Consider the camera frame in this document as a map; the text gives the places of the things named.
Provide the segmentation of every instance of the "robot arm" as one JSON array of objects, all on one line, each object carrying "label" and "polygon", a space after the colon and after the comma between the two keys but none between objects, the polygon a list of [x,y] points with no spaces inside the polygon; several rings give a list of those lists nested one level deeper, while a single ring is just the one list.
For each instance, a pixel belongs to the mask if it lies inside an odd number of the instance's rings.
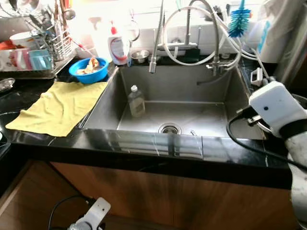
[{"label": "robot arm", "polygon": [[98,198],[87,213],[71,224],[68,230],[99,230],[100,222],[110,210],[111,205],[103,198]]},{"label": "robot arm", "polygon": [[[270,126],[272,134],[285,140],[288,158],[307,166],[307,112],[285,86],[270,82],[250,96],[249,104],[256,116]],[[293,209],[301,227],[307,230],[307,171],[290,164],[289,167],[293,176]]]}]

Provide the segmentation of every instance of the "countertop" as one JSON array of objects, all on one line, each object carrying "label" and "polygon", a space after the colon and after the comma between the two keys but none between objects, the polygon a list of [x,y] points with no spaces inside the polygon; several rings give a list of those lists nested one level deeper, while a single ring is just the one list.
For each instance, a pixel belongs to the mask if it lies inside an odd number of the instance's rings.
[{"label": "countertop", "polygon": [[[239,69],[246,79],[257,65],[241,61]],[[116,67],[109,65],[108,77]],[[74,81],[59,73],[57,81]],[[7,138],[10,152],[17,157],[67,162],[148,173],[251,184],[289,189],[291,172],[288,165],[270,157],[248,151],[230,138],[171,135],[120,130],[82,129],[81,121],[65,138],[18,130],[5,125],[15,119],[21,109],[29,108],[52,85],[53,80],[17,80],[14,88],[0,94],[0,130]],[[286,156],[283,142],[247,140],[243,142],[260,149]]]}]

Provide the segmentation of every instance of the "yellow cloth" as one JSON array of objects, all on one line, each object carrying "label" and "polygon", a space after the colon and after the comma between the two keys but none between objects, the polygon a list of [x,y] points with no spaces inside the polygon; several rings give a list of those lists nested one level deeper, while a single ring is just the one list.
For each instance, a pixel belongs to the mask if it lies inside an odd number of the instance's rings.
[{"label": "yellow cloth", "polygon": [[106,85],[106,82],[83,85],[56,81],[37,102],[28,110],[21,110],[5,127],[65,137],[91,111]]}]

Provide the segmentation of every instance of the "stainless steel sink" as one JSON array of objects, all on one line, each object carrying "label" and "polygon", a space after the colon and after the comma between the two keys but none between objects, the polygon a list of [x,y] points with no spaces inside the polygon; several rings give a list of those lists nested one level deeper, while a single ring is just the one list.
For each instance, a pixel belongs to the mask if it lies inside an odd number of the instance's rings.
[{"label": "stainless steel sink", "polygon": [[[127,104],[134,84],[146,98],[146,114],[140,118],[131,116]],[[228,119],[247,104],[248,92],[236,69],[215,79],[204,66],[159,66],[155,74],[147,66],[122,67],[83,127],[227,137]],[[234,132],[239,138],[263,138],[244,121],[234,124]]]}]

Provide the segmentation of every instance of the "white soap bottle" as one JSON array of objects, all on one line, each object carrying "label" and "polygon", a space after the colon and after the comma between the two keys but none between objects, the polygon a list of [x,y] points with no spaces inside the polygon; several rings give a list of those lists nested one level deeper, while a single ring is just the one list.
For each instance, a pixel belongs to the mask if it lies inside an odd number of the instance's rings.
[{"label": "white soap bottle", "polygon": [[112,23],[111,36],[108,38],[108,48],[113,62],[116,65],[125,65],[127,63],[130,49],[129,40],[121,35]]},{"label": "white soap bottle", "polygon": [[128,95],[128,103],[133,117],[140,117],[145,113],[144,96],[136,85],[131,86],[131,93]]}]

